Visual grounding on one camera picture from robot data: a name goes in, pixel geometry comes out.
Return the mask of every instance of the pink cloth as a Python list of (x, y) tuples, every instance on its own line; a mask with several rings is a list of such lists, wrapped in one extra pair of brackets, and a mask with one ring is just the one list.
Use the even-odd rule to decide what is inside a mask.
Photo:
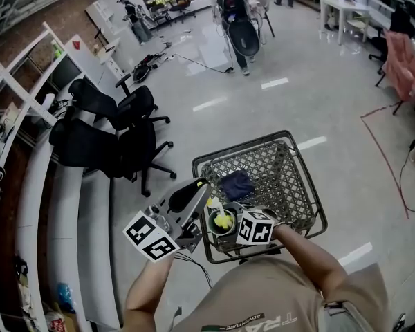
[(415, 98), (415, 50), (408, 35), (385, 30), (387, 61), (383, 71), (402, 101)]

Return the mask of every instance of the backpack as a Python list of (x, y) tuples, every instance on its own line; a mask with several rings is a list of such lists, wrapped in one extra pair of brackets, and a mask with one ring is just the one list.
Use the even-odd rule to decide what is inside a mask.
[(221, 18), (225, 21), (241, 17), (247, 18), (246, 0), (216, 0), (221, 13)]

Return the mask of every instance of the dark blue cloth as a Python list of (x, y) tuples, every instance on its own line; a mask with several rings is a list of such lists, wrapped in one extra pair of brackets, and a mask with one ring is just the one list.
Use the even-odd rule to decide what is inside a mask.
[(255, 190), (255, 186), (244, 169), (235, 171), (221, 179), (221, 185), (227, 198), (236, 201), (247, 196)]

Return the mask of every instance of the forearm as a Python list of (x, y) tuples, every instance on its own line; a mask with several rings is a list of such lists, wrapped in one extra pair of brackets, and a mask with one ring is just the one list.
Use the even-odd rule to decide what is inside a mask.
[(137, 310), (152, 315), (155, 313), (173, 260), (174, 255), (170, 255), (159, 262), (146, 263), (127, 294), (127, 311)]
[(287, 225), (275, 228), (274, 237), (286, 246), (304, 274), (322, 291), (325, 298), (347, 277), (344, 268), (332, 255)]

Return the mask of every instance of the gray floor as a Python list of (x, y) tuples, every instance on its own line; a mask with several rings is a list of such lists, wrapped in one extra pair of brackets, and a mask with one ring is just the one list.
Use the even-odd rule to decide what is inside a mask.
[[(289, 130), (297, 143), (325, 137), (302, 155), (322, 200), (329, 229), (313, 239), (338, 259), (366, 243), (370, 260), (380, 264), (389, 292), (393, 317), (409, 313), (415, 320), (415, 214), (409, 219), (394, 178), (360, 116), (398, 101), (384, 80), (380, 88), (379, 65), (369, 61), (369, 45), (346, 33), (338, 46), (336, 34), (320, 34), (319, 15), (296, 5), (271, 6), (276, 38), (264, 31), (262, 46), (250, 75), (239, 69), (225, 75), (209, 71), (179, 57), (151, 73), (145, 84), (171, 124), (157, 124), (158, 144), (172, 140), (157, 163), (172, 168), (178, 179), (192, 176), (192, 159), (262, 135)], [(190, 33), (184, 30), (191, 28)], [(229, 53), (212, 23), (210, 11), (189, 17), (158, 32), (173, 43), (168, 55), (179, 53), (208, 66), (225, 70)], [(145, 55), (162, 49), (156, 37), (143, 47)], [(288, 82), (262, 89), (272, 80)], [(364, 118), (398, 178), (408, 146), (415, 138), (415, 113), (405, 104), (396, 116), (386, 108)], [(145, 259), (125, 239), (122, 229), (132, 216), (158, 200), (172, 185), (168, 175), (151, 170), (150, 198), (140, 195), (140, 181), (115, 182), (113, 213), (113, 265), (120, 306)], [(408, 164), (403, 191), (415, 208), (415, 168)], [(236, 264), (209, 264), (199, 245), (193, 258), (202, 263), (214, 281)], [(165, 331), (177, 306), (187, 315), (207, 293), (198, 267), (175, 262), (157, 313), (158, 330)]]

